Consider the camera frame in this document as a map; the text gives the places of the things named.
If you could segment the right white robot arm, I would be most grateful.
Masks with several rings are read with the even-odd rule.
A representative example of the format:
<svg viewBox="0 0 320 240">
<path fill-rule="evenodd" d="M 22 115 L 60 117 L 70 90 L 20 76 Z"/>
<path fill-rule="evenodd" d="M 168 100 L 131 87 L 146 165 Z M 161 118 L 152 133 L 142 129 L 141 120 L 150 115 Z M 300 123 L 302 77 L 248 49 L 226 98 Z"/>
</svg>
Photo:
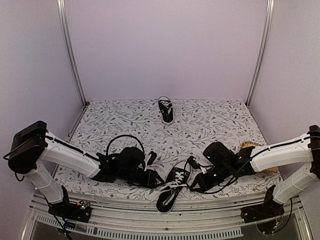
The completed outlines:
<svg viewBox="0 0 320 240">
<path fill-rule="evenodd" d="M 303 163 L 290 177 L 267 190 L 258 213 L 262 218 L 269 218 L 278 210 L 278 205 L 320 180 L 320 128 L 312 125 L 307 133 L 294 139 L 268 146 L 245 147 L 238 153 L 217 141 L 207 146 L 203 155 L 213 168 L 199 173 L 193 180 L 190 190 L 199 193 L 208 193 L 228 177 L 240 178 L 266 169 Z"/>
</svg>

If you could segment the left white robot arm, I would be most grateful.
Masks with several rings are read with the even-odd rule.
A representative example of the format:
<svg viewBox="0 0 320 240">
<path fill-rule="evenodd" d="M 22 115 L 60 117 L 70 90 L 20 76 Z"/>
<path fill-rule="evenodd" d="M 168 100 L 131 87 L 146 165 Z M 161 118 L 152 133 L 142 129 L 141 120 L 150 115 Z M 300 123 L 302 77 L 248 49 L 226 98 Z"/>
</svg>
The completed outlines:
<svg viewBox="0 0 320 240">
<path fill-rule="evenodd" d="M 74 213 L 74 205 L 43 161 L 62 165 L 97 182 L 113 183 L 120 179 L 143 188 L 158 188 L 165 182 L 155 170 L 148 168 L 152 162 L 146 162 L 145 157 L 144 148 L 134 146 L 125 147 L 119 153 L 91 155 L 56 137 L 41 120 L 17 132 L 10 151 L 3 156 L 9 168 L 28 178 L 63 217 Z"/>
</svg>

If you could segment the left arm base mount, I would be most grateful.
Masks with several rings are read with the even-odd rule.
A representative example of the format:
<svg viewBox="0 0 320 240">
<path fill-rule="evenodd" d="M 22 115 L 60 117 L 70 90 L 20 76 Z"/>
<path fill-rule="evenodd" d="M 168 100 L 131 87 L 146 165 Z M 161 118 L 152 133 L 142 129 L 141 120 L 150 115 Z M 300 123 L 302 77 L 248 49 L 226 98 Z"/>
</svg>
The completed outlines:
<svg viewBox="0 0 320 240">
<path fill-rule="evenodd" d="M 64 186 L 61 188 L 63 193 L 62 201 L 59 203 L 49 203 L 48 213 L 56 217 L 88 223 L 93 210 L 90 207 L 90 203 L 83 200 L 71 203 L 67 190 Z"/>
</svg>

